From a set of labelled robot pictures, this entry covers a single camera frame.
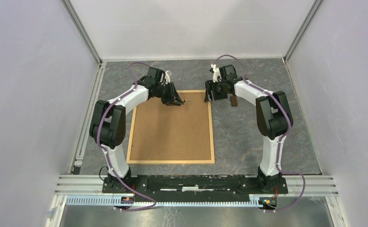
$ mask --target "light wood border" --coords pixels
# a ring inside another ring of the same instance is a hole
[[[178,93],[205,93],[205,90],[181,90]],[[210,138],[210,160],[131,160],[132,135],[134,134],[135,116],[137,107],[132,112],[132,121],[130,129],[130,138],[128,140],[127,164],[214,164],[215,163],[215,147],[213,143],[213,127],[212,127],[212,107],[208,102],[209,115],[209,138]]]

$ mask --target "cork board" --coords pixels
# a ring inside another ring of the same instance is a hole
[[[128,164],[215,163],[212,111],[205,90],[178,91],[182,106],[152,98],[133,111]]]

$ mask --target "gray floor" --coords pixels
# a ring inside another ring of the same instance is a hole
[[[255,84],[272,91],[286,93],[294,118],[294,126],[287,137],[281,159],[285,171],[300,171],[305,174],[320,172],[313,147],[300,111],[297,96],[281,59],[242,60],[248,71],[248,78]],[[133,83],[128,73],[131,62],[108,62],[106,65],[99,99],[108,100],[119,96]],[[211,60],[149,61],[153,67],[172,71],[172,80],[178,90],[204,89]],[[241,67],[233,60],[221,60],[218,66],[233,64],[239,75]],[[134,67],[138,77],[147,68]],[[127,151],[132,113],[127,115],[127,132],[123,142]],[[130,165],[133,174],[256,174],[262,159],[263,139],[256,126],[255,107],[239,98],[238,106],[231,107],[228,100],[212,102],[215,164],[203,165]],[[92,138],[85,150],[80,174],[96,175],[105,158]]]
[[[279,198],[279,207],[294,198]],[[258,208],[166,207],[119,212],[106,206],[66,206],[61,227],[332,227],[324,197],[304,197],[294,207],[273,214]]]

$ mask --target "white wall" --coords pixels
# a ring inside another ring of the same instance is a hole
[[[71,0],[103,59],[282,57],[313,0]]]
[[[324,1],[289,61],[351,227],[368,227],[368,0]]]
[[[44,225],[96,67],[61,1],[0,0],[0,227]]]

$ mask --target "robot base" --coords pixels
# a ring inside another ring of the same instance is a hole
[[[249,175],[138,175],[124,182],[157,202],[249,201],[250,194],[287,194],[286,179],[281,175],[261,178]],[[105,178],[103,193],[127,193],[111,175]],[[135,201],[148,201],[136,196]]]

